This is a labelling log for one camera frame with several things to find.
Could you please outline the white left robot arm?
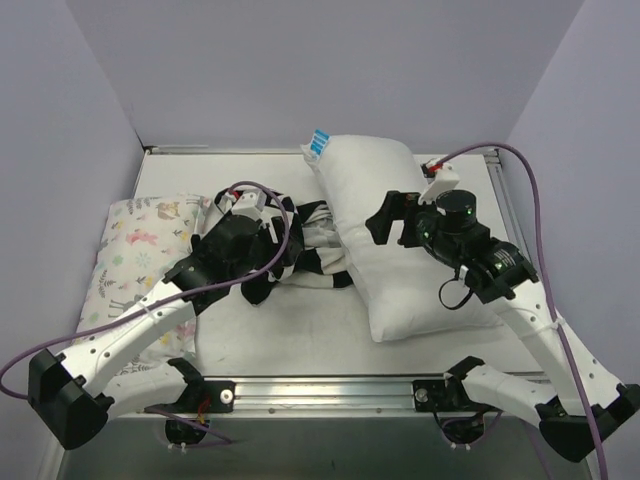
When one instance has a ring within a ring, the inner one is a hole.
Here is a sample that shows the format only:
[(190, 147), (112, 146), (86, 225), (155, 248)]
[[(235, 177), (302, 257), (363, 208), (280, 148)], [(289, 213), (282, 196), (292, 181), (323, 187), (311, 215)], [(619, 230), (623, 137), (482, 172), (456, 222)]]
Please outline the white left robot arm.
[(87, 332), (86, 341), (58, 354), (42, 349), (29, 361), (27, 400), (66, 450), (93, 439), (108, 421), (155, 404), (180, 411), (202, 399), (202, 378), (176, 356), (131, 377), (122, 370), (175, 327), (226, 297), (232, 286), (265, 265), (278, 243), (266, 224), (223, 216), (126, 314)]

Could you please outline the floral print pillow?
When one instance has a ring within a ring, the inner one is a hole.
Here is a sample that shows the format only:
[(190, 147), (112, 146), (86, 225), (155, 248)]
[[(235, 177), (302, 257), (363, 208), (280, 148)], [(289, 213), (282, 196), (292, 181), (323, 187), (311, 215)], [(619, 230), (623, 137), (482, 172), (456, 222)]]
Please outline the floral print pillow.
[(147, 196), (109, 208), (79, 332), (140, 309), (141, 301), (204, 232), (211, 199), (194, 194)]

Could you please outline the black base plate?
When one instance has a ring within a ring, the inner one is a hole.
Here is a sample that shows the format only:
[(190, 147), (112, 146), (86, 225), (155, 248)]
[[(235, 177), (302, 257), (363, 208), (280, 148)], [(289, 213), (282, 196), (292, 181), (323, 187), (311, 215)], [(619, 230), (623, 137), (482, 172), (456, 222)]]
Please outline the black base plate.
[(412, 382), (413, 405), (417, 412), (458, 412), (467, 408), (458, 389), (443, 379), (417, 379)]
[(177, 400), (146, 407), (172, 414), (226, 414), (234, 409), (236, 384), (231, 380), (190, 382)]

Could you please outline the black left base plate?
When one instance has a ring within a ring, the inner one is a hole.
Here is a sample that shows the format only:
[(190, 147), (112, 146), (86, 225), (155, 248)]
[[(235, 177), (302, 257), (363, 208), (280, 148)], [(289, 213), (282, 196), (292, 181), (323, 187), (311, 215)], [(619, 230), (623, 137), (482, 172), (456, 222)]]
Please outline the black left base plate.
[(146, 407), (172, 414), (226, 414), (234, 409), (236, 384), (231, 380), (190, 382), (177, 400)]

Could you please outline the white pillow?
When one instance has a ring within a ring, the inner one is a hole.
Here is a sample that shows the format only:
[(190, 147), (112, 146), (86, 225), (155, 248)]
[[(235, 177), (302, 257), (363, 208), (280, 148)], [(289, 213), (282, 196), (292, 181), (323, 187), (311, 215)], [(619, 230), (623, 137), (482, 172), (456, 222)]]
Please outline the white pillow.
[(311, 141), (303, 145), (302, 153), (333, 214), (347, 271), (368, 311), (372, 339), (381, 343), (499, 325), (499, 317), (477, 298), (449, 310), (464, 297), (465, 288), (449, 284), (452, 270), (424, 250), (398, 245), (400, 224), (386, 245), (373, 243), (365, 221), (378, 211), (386, 193), (424, 188), (410, 149), (387, 138), (330, 136), (321, 156), (311, 154)]

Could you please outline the black white checkered pillowcase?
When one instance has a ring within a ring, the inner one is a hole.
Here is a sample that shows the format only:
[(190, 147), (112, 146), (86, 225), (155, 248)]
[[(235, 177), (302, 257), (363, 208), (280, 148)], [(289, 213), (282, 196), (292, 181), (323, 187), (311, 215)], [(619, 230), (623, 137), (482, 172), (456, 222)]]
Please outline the black white checkered pillowcase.
[[(218, 208), (227, 191), (218, 192), (213, 200), (210, 226), (229, 214)], [(343, 289), (353, 284), (333, 214), (326, 201), (297, 204), (290, 196), (277, 191), (272, 196), (267, 195), (261, 220), (267, 228), (267, 260), (271, 260), (280, 248), (284, 221), (290, 228), (286, 251), (271, 270), (240, 285), (241, 294), (247, 302), (254, 306), (263, 303), (278, 284), (315, 289)]]

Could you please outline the aluminium front rail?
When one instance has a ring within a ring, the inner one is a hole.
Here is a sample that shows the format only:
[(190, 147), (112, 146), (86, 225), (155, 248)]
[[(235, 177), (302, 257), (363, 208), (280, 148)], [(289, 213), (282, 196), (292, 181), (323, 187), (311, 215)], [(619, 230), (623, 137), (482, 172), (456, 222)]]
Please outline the aluminium front rail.
[[(417, 379), (440, 379), (423, 377)], [(159, 403), (178, 399), (190, 382), (231, 380), (236, 384), (231, 413), (291, 411), (318, 412), (328, 416), (348, 412), (414, 412), (411, 377), (291, 377), (291, 378), (216, 378), (186, 381), (181, 376), (152, 380), (148, 374), (118, 377), (103, 391), (113, 399), (107, 407), (111, 419), (142, 412)], [(496, 401), (464, 400), (467, 408), (458, 412), (498, 411)]]

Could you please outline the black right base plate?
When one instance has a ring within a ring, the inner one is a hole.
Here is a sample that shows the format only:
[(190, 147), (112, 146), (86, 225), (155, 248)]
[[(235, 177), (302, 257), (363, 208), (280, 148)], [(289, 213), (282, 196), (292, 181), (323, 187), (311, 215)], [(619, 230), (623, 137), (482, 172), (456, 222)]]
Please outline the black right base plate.
[(458, 412), (467, 408), (458, 389), (443, 379), (417, 379), (412, 382), (413, 405), (417, 412)]

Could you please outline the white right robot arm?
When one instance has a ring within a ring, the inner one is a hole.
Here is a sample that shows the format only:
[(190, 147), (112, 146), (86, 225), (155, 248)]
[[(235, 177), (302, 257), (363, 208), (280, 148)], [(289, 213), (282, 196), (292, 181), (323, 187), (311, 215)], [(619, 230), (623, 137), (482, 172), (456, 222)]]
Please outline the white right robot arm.
[(468, 356), (444, 375), (440, 410), (501, 410), (536, 427), (561, 457), (580, 462), (639, 410), (639, 387), (610, 373), (570, 326), (551, 315), (540, 275), (512, 243), (494, 237), (476, 218), (476, 197), (450, 190), (430, 204), (416, 192), (387, 192), (365, 225), (377, 245), (393, 222), (399, 245), (422, 248), (462, 280), (518, 337), (548, 381), (537, 384)]

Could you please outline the blue white pillow tag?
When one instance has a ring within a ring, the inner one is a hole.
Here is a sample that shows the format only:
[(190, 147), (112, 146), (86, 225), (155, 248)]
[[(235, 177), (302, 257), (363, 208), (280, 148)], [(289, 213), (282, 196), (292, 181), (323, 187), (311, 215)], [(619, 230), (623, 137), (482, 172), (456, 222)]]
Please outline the blue white pillow tag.
[(316, 129), (313, 133), (311, 142), (309, 144), (309, 150), (311, 154), (317, 158), (322, 155), (323, 151), (326, 149), (331, 136), (319, 129)]

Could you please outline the aluminium back rail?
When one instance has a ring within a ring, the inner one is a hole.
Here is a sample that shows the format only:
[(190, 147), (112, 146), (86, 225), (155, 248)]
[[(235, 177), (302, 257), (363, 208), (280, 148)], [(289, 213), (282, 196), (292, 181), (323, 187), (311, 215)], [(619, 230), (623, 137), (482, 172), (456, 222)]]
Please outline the aluminium back rail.
[(150, 155), (210, 155), (218, 151), (207, 145), (160, 145), (146, 146)]

